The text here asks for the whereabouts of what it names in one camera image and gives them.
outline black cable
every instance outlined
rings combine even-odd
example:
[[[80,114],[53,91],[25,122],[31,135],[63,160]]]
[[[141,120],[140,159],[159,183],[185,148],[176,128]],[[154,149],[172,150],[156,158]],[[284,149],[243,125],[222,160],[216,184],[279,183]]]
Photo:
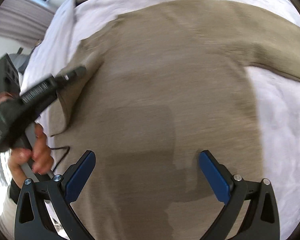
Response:
[[[68,155],[69,151],[70,151],[70,146],[63,146],[63,147],[57,147],[57,148],[51,148],[51,150],[66,150],[66,152],[63,154],[63,156],[61,157],[61,159],[57,162],[57,164],[54,166],[53,168],[53,173],[56,171],[56,169],[58,168],[59,164],[63,161],[63,159]]]

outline shirt sleeve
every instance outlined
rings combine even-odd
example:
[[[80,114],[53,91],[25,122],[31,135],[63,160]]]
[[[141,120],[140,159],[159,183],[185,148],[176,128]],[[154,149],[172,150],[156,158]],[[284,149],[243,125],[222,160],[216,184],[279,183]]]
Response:
[[[14,240],[14,220],[17,212],[17,205],[9,196],[10,186],[8,187],[3,212],[0,216],[0,230],[8,240]]]

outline blue gripper pad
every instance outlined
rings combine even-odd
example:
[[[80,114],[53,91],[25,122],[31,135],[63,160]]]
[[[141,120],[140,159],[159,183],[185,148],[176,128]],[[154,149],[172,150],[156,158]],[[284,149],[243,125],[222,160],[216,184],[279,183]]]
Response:
[[[204,151],[199,155],[199,166],[217,199],[226,205],[230,199],[230,186]]]
[[[90,152],[66,184],[65,200],[68,204],[78,199],[96,165],[96,155]]]

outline silver bolt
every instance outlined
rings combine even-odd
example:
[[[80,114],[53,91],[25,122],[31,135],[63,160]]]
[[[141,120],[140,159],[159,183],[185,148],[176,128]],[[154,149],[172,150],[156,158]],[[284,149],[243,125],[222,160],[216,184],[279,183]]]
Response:
[[[53,177],[53,180],[54,180],[54,181],[59,181],[59,180],[61,180],[61,175],[56,175],[56,176],[54,176],[54,177]]]
[[[263,183],[266,184],[266,185],[270,185],[269,179],[263,179]]]
[[[241,180],[242,180],[242,177],[241,177],[239,174],[234,175],[233,178],[234,178],[236,181],[241,181]]]
[[[25,184],[26,184],[26,185],[29,185],[30,183],[31,183],[31,179],[26,179],[26,180],[25,180]]]

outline bed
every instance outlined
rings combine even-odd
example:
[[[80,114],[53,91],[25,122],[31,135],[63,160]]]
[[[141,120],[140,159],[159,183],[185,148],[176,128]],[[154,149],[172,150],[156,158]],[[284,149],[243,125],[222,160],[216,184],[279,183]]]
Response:
[[[32,54],[21,90],[49,73],[56,75],[70,61],[80,40],[101,30],[118,14],[165,1],[172,0],[87,0],[78,6],[75,0],[66,0]],[[289,0],[232,1],[267,9],[300,27],[300,14]],[[274,187],[281,239],[287,239],[300,222],[300,83],[253,66],[247,67],[246,73],[258,102],[264,175]],[[46,132],[48,113],[49,109],[39,119]]]

